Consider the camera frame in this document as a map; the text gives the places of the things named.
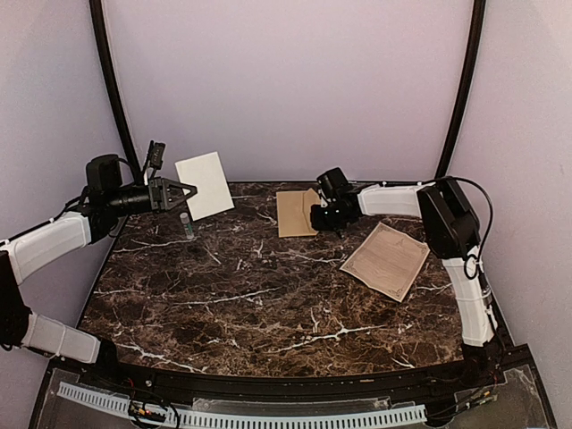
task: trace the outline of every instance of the brown cardboard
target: brown cardboard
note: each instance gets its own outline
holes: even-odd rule
[[[310,222],[314,204],[320,204],[320,197],[313,189],[276,192],[278,237],[315,236],[318,232]]]
[[[427,255],[426,244],[380,223],[340,269],[402,302]]]

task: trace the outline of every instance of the white card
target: white card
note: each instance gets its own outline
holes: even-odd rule
[[[197,187],[197,195],[187,200],[193,221],[234,208],[218,152],[177,161],[175,168],[181,183]]]

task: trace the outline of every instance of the curved black pole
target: curved black pole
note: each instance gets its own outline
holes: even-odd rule
[[[442,177],[449,170],[450,160],[453,157],[453,151],[457,143],[458,132],[463,122],[463,114],[467,107],[468,93],[471,89],[471,81],[473,80],[473,72],[475,71],[476,54],[479,50],[479,42],[481,40],[481,31],[483,30],[484,7],[486,0],[475,0],[473,4],[473,18],[471,19],[471,29],[468,33],[467,51],[465,53],[465,62],[463,63],[463,72],[461,73],[461,81],[458,85],[457,99],[453,108],[453,115],[450,118],[449,131],[443,145],[439,166],[435,173],[435,178]]]
[[[119,138],[122,141],[123,151],[129,164],[136,172],[141,171],[137,153],[133,146],[133,140],[123,111],[122,99],[119,95],[119,88],[117,87],[117,80],[115,79],[114,64],[111,59],[111,51],[109,49],[109,42],[107,40],[107,32],[105,30],[105,16],[101,0],[89,0],[89,8],[91,9],[91,20],[93,22],[93,31],[96,36],[97,51],[99,53],[99,62],[101,63],[101,70],[104,74],[105,86],[107,87],[107,95],[109,96],[109,103],[114,112],[115,125],[119,132]],[[133,180],[137,184],[143,182],[143,176],[137,174]]]

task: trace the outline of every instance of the white cable tray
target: white cable tray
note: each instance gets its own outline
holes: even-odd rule
[[[60,383],[57,395],[96,409],[112,416],[130,418],[127,410],[130,399],[127,395],[93,391],[86,386]],[[164,415],[158,406],[147,405],[147,409]],[[177,408],[181,417],[181,429],[379,429],[423,423],[425,405],[372,411],[368,413],[335,416],[235,416],[213,414],[191,409]],[[176,419],[172,409],[167,412],[164,427],[175,427]]]

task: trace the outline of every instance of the white arm segment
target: white arm segment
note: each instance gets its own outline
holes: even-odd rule
[[[357,195],[361,213],[373,215],[406,215],[421,217],[417,191],[424,185],[382,187],[373,185]]]
[[[20,285],[42,266],[90,242],[89,219],[69,212],[57,221],[0,246],[0,250],[9,253],[14,277]]]
[[[421,217],[417,191],[426,185],[382,187],[370,186],[363,189],[358,195],[359,208],[364,215],[408,215]],[[477,255],[479,247],[471,249],[469,254]],[[474,259],[469,261],[472,269],[476,269]],[[489,316],[496,328],[490,306],[485,305],[487,296],[483,295],[478,276],[469,280],[465,275],[465,261],[461,258],[443,259],[443,266],[447,270],[463,325],[463,342],[470,346],[482,347],[494,336]]]
[[[0,246],[0,250],[8,252],[14,277],[20,285],[41,267],[90,242],[88,218],[70,212],[57,221]],[[96,362],[100,345],[96,337],[35,313],[29,315],[28,321],[22,347],[39,349],[86,364]]]
[[[96,363],[100,342],[93,335],[35,313],[29,315],[28,320],[22,347],[32,347],[86,364]]]
[[[469,252],[469,255],[478,254],[478,246]],[[491,294],[489,289],[486,296],[483,295],[481,283],[478,276],[469,280],[465,275],[465,261],[461,257],[453,259],[443,259],[443,266],[449,274],[455,290],[458,311],[461,314],[461,324],[463,325],[463,342],[469,346],[482,347],[494,336],[494,330],[489,321],[489,317],[494,323],[494,328],[498,326],[490,306],[486,306],[484,300]],[[476,270],[474,259],[468,262],[467,271],[473,275]]]

